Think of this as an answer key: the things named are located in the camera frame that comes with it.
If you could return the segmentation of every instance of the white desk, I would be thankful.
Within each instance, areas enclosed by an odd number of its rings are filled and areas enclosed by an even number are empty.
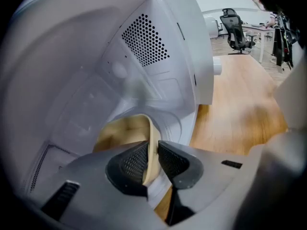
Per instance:
[[[264,51],[264,34],[268,33],[268,32],[274,32],[275,29],[274,28],[265,28],[265,26],[262,27],[256,27],[256,26],[252,26],[250,24],[243,24],[242,28],[244,29],[248,29],[251,30],[255,33],[260,33],[261,34],[261,49],[260,49],[260,59],[259,62],[262,62],[262,58],[263,58],[263,51]]]

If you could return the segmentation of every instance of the white wall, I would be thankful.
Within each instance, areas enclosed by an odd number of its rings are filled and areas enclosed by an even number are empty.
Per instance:
[[[261,11],[252,0],[196,0],[203,15],[212,15],[218,23],[223,15],[223,8],[233,8],[241,20],[249,24],[265,23],[270,20],[270,13]]]

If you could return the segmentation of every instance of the wooden table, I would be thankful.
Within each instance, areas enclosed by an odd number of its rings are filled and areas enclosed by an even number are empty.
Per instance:
[[[276,85],[249,55],[221,56],[222,74],[214,77],[212,105],[200,105],[191,147],[247,155],[252,146],[267,142],[287,129],[273,98]],[[171,189],[155,209],[163,219]]]
[[[261,35],[261,49],[260,49],[260,59],[259,62],[262,62],[262,58],[263,58],[263,51],[264,51],[264,34],[265,33],[269,33],[269,32],[275,32],[274,28],[268,27],[266,28],[265,26],[261,26],[261,27],[257,27],[257,26],[253,26],[250,24],[243,24],[242,25],[243,29],[247,29],[247,30],[251,30],[255,33],[260,33]]]

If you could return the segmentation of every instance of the textured black rubber pad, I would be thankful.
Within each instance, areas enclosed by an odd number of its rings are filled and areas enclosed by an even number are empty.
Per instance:
[[[41,208],[44,213],[55,220],[59,220],[69,202],[78,191],[80,185],[66,182]]]
[[[193,187],[203,174],[203,165],[196,157],[164,141],[159,141],[159,162],[176,189]]]
[[[142,185],[148,163],[148,141],[143,141],[110,159],[106,176],[122,193],[147,197],[147,187]]]
[[[224,164],[224,165],[227,165],[227,166],[230,166],[230,167],[234,167],[236,169],[240,169],[242,164],[241,163],[237,163],[237,162],[233,162],[233,161],[229,161],[229,160],[224,160],[222,161],[221,164]]]

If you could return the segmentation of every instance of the beige bowl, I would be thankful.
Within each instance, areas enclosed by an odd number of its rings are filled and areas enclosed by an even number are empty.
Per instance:
[[[100,131],[93,152],[104,151],[137,141],[149,141],[148,167],[143,175],[144,185],[153,181],[160,172],[158,161],[158,140],[160,138],[160,132],[147,115],[139,114],[124,117],[108,123]]]

